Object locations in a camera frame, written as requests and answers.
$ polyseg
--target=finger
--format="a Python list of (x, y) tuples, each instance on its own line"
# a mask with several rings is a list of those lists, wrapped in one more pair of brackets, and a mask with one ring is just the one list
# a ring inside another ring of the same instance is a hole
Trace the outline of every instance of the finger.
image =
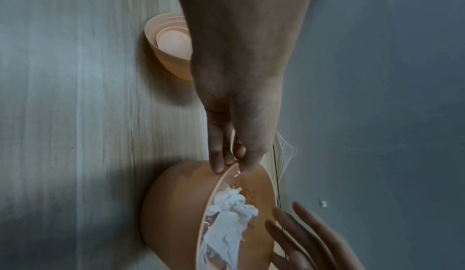
[(349, 247), (347, 242), (320, 217), (294, 202), (293, 208), (297, 216), (305, 222), (321, 238), (334, 257), (340, 269), (363, 270), (363, 265)]
[(253, 171), (260, 164), (265, 152), (253, 152), (246, 149), (244, 157), (239, 162), (239, 171), (247, 173)]
[(307, 258), (299, 251), (292, 252), (289, 255), (289, 264), (289, 270), (314, 270), (314, 267), (311, 266)]
[(208, 156), (213, 172), (223, 172), (223, 134), (224, 127), (207, 120)]
[(232, 144), (232, 154), (234, 154), (236, 159), (242, 159), (246, 153), (246, 147), (242, 141), (237, 137), (237, 134), (234, 135), (234, 143)]
[(228, 123), (223, 132), (223, 158), (224, 163), (228, 166), (234, 163), (234, 156), (231, 152), (231, 135), (233, 133), (233, 124)]
[(299, 247), (289, 238), (279, 227), (273, 224), (270, 220), (265, 221), (265, 229), (271, 237), (279, 244), (286, 255), (290, 255), (294, 251), (300, 251)]
[(336, 270), (336, 264), (324, 244), (290, 214), (275, 208), (273, 217), (310, 255), (318, 269)]
[(273, 263), (273, 265), (275, 265), (278, 270), (290, 270), (289, 261), (277, 253), (271, 253), (271, 263)]

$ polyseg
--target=crumpled white tissue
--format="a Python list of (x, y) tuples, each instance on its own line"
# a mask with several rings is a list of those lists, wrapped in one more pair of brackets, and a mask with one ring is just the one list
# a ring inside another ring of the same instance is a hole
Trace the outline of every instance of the crumpled white tissue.
[(256, 207), (246, 205), (246, 198), (239, 194), (241, 190), (228, 188), (215, 193), (207, 216), (218, 215), (203, 236), (197, 259), (199, 270), (211, 269), (208, 247), (228, 264), (228, 269), (237, 269), (242, 233), (247, 230), (249, 221), (258, 215)]

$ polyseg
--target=hand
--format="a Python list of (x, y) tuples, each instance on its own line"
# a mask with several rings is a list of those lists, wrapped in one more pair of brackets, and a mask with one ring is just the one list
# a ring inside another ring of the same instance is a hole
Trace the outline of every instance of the hand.
[(268, 220), (265, 227), (281, 246), (289, 261), (273, 253), (272, 263), (279, 270), (364, 270), (347, 242), (317, 215), (299, 203), (293, 203), (297, 216), (315, 232), (308, 231), (290, 214), (280, 209), (273, 216), (282, 228), (297, 241), (299, 247), (279, 227)]
[[(310, 0), (179, 0), (205, 106), (210, 164), (250, 171), (273, 146), (282, 78)], [(231, 133), (236, 131), (233, 152)]]

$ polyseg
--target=wooden floor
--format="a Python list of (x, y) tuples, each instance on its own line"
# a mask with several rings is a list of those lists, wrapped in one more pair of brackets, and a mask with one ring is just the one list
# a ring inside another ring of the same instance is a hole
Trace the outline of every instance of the wooden floor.
[(0, 0), (0, 269), (166, 268), (140, 240), (139, 206), (167, 167), (207, 159), (206, 119), (143, 27), (180, 11)]

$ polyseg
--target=wooden surface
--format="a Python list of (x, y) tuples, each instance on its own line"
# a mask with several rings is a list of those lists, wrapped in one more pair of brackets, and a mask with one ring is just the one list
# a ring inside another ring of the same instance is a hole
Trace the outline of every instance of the wooden surface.
[(179, 11), (0, 0), (0, 269), (165, 269), (139, 238), (140, 203), (167, 167), (207, 159), (192, 85), (143, 35)]

